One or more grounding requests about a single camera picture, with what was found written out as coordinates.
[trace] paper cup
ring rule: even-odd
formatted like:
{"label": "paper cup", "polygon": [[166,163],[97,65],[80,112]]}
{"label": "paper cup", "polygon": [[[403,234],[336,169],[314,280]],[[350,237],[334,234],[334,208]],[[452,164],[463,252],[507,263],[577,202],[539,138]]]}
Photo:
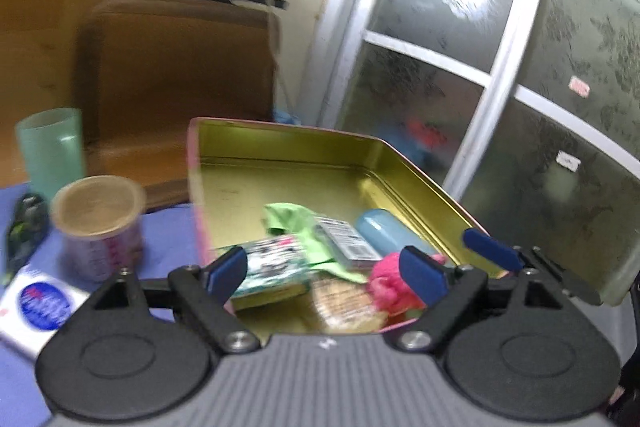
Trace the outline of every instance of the paper cup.
{"label": "paper cup", "polygon": [[51,216],[63,233],[65,253],[85,279],[101,282],[142,256],[140,216],[145,191],[120,176],[92,176],[63,187]]}

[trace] blue label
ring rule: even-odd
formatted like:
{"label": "blue label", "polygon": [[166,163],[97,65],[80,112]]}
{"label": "blue label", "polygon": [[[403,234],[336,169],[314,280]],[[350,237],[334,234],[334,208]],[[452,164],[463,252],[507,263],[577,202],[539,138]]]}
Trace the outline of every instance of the blue label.
{"label": "blue label", "polygon": [[71,304],[65,295],[47,282],[25,286],[18,298],[27,322],[39,330],[57,330],[71,316]]}

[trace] pink pom pom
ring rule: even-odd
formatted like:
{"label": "pink pom pom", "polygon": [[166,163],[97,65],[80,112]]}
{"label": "pink pom pom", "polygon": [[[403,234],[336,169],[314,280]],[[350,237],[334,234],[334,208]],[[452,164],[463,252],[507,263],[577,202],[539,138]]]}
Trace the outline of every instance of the pink pom pom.
{"label": "pink pom pom", "polygon": [[[440,264],[447,258],[443,254],[433,256]],[[367,290],[373,298],[377,309],[389,315],[398,315],[411,309],[424,308],[424,303],[400,277],[399,253],[391,253],[378,261],[367,283]]]}

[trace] brown chair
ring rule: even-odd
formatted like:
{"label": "brown chair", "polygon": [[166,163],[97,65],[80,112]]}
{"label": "brown chair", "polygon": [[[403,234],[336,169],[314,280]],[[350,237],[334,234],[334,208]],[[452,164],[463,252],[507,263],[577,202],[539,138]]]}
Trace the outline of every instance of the brown chair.
{"label": "brown chair", "polygon": [[191,118],[271,121],[267,13],[207,0],[107,0],[78,30],[72,79],[89,174],[186,201]]}

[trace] sticker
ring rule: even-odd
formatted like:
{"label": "sticker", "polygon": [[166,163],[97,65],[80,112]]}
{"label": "sticker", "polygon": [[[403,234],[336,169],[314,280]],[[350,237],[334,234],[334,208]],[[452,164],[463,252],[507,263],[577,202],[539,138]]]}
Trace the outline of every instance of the sticker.
{"label": "sticker", "polygon": [[558,165],[561,165],[562,167],[569,169],[571,172],[577,171],[581,163],[581,161],[578,160],[578,158],[576,158],[575,156],[571,156],[570,154],[567,154],[566,152],[563,152],[563,151],[558,152],[558,156],[556,157],[556,162],[558,163]]}
{"label": "sticker", "polygon": [[572,76],[569,81],[569,89],[573,92],[578,93],[581,97],[587,98],[589,96],[589,92],[591,87],[584,80],[580,80],[577,76]]}
{"label": "sticker", "polygon": [[71,316],[71,304],[58,288],[47,282],[25,286],[18,297],[22,315],[34,328],[57,330]]}

